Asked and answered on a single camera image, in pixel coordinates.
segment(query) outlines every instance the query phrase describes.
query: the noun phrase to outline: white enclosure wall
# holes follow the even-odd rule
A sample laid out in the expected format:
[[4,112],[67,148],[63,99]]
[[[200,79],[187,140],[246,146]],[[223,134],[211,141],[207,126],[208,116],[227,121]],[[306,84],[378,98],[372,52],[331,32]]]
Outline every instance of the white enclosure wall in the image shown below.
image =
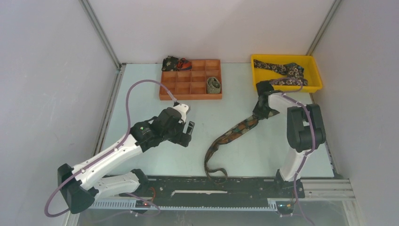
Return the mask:
[[314,56],[336,163],[367,225],[398,225],[399,4],[344,0]]
[[90,1],[119,60],[305,55],[333,0]]
[[116,69],[77,0],[1,1],[0,31],[0,224],[58,226],[56,169],[92,154]]

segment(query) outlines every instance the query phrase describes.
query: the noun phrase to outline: light blue tabletop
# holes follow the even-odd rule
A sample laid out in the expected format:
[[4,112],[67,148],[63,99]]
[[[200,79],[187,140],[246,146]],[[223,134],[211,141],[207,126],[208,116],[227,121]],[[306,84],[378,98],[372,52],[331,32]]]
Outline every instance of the light blue tabletop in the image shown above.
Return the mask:
[[[160,81],[160,78],[160,64],[127,65],[103,149],[115,143],[127,130],[125,99],[129,87],[142,79]],[[249,117],[257,102],[250,64],[222,64],[222,89],[221,100],[181,101],[191,106],[187,121],[195,122],[192,141],[187,148],[168,141],[163,142],[158,147],[127,160],[112,174],[141,169],[146,175],[205,176],[204,157],[211,143]],[[132,125],[158,116],[163,109],[172,106],[172,101],[160,101],[158,95],[159,86],[154,83],[142,83],[132,90],[129,100]],[[305,104],[311,103],[307,93],[293,93],[289,96]],[[229,176],[273,177],[282,166],[289,149],[286,132],[287,121],[284,115],[278,114],[262,120],[258,126],[237,140],[220,146],[208,165],[210,168],[224,167]],[[320,145],[309,157],[301,175],[334,176],[325,145]]]

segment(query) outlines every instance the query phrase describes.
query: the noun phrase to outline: orange compartment tray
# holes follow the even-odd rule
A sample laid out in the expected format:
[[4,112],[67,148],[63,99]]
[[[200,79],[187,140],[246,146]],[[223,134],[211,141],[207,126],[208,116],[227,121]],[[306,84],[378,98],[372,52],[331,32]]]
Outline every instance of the orange compartment tray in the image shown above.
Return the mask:
[[[191,60],[192,69],[182,72],[162,72],[164,84],[178,100],[218,100],[222,99],[222,72],[220,60]],[[218,94],[207,93],[207,79],[216,77],[221,90]],[[160,88],[160,100],[171,100],[164,88]]]

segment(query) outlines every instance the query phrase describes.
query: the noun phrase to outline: dark floral fabric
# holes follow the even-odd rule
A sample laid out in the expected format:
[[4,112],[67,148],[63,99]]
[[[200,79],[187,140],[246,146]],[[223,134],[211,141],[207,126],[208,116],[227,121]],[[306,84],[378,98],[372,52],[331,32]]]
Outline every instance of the dark floral fabric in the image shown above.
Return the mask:
[[168,56],[165,59],[163,59],[162,71],[163,72],[176,72],[178,63],[179,63],[179,58],[174,57],[174,56]]
[[[244,121],[238,123],[235,125],[233,128],[225,132],[223,135],[221,135],[218,139],[216,139],[211,146],[208,148],[208,151],[205,155],[205,160],[204,160],[204,168],[205,168],[205,173],[210,181],[212,181],[216,185],[223,184],[226,182],[227,179],[227,171],[224,168],[217,168],[217,169],[210,169],[208,167],[208,161],[209,159],[213,156],[213,154],[219,149],[220,145],[225,145],[230,143],[231,141],[239,138],[241,135],[244,133],[250,131],[252,128],[257,126],[259,120],[256,116],[250,116]],[[216,173],[216,172],[222,172],[224,174],[225,180],[221,182],[216,182],[213,180],[213,178],[210,176],[210,173]]]
[[[254,60],[254,67],[259,69],[271,70],[281,75],[285,75],[287,77],[295,78],[300,80],[304,86],[308,85],[308,81],[303,77],[304,68],[296,63],[289,63],[286,65],[276,65],[265,63],[259,60]],[[273,83],[274,85],[286,85],[286,86],[300,86],[300,82],[286,79],[286,80],[277,80]]]

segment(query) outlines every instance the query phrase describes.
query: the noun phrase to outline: yellow tray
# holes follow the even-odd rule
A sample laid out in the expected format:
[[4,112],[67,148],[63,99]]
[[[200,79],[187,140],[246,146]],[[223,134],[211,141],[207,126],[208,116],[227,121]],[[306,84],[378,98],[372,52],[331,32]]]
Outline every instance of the yellow tray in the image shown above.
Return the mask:
[[[314,93],[323,88],[319,71],[317,70],[316,62],[312,56],[298,56],[298,55],[251,55],[252,64],[252,79],[254,89],[256,84],[260,81],[285,78],[286,76],[280,75],[274,71],[254,68],[254,59],[260,60],[265,63],[285,65],[289,63],[297,63],[304,68],[303,75],[308,80],[308,86],[304,86],[301,92]],[[300,86],[273,86],[275,90],[290,91],[299,89]]]

